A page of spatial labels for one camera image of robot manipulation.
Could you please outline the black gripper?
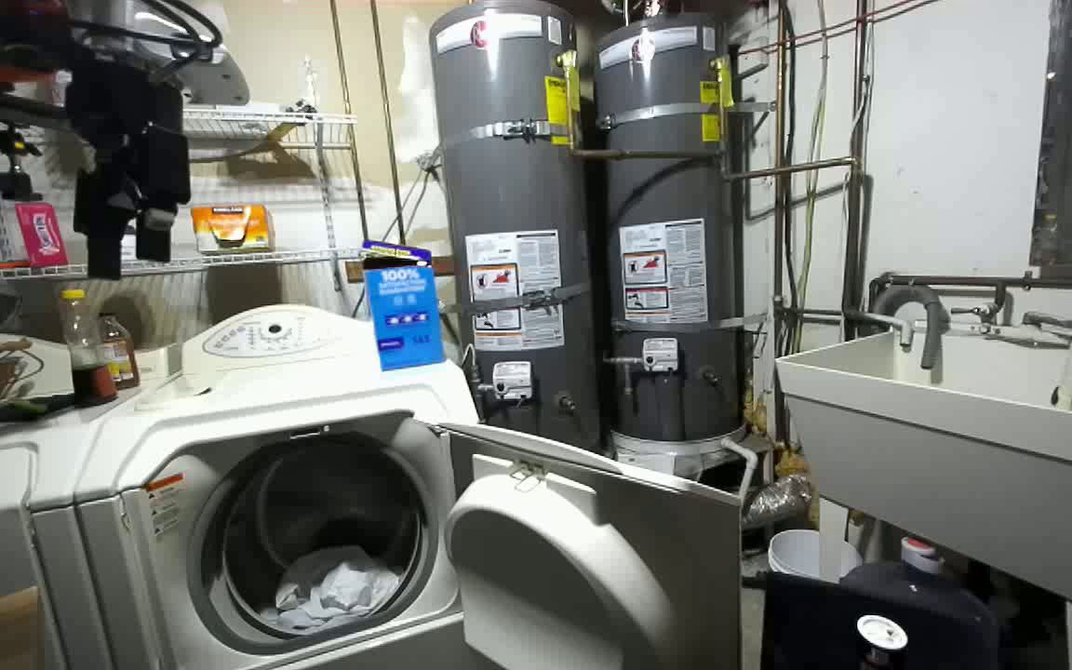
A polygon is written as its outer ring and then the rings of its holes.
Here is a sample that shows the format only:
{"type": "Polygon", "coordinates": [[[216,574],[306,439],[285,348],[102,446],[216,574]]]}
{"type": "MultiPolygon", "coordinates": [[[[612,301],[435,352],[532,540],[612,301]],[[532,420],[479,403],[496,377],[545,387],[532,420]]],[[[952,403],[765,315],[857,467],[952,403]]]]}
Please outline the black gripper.
{"type": "MultiPolygon", "coordinates": [[[[126,60],[78,60],[68,116],[93,148],[73,184],[73,227],[103,233],[139,222],[139,255],[166,260],[174,210],[190,197],[184,84],[126,60]]],[[[84,271],[118,279],[121,240],[89,237],[84,271]]]]}

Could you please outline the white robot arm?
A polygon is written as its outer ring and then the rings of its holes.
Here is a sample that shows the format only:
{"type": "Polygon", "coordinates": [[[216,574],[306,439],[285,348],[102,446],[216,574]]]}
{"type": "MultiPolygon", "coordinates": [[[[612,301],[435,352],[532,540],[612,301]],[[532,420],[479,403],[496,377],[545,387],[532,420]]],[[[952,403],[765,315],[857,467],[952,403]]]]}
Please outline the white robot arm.
{"type": "Polygon", "coordinates": [[[73,232],[93,279],[171,255],[190,202],[190,104],[246,104],[222,28],[190,0],[0,0],[0,124],[68,127],[89,148],[73,232]]]}

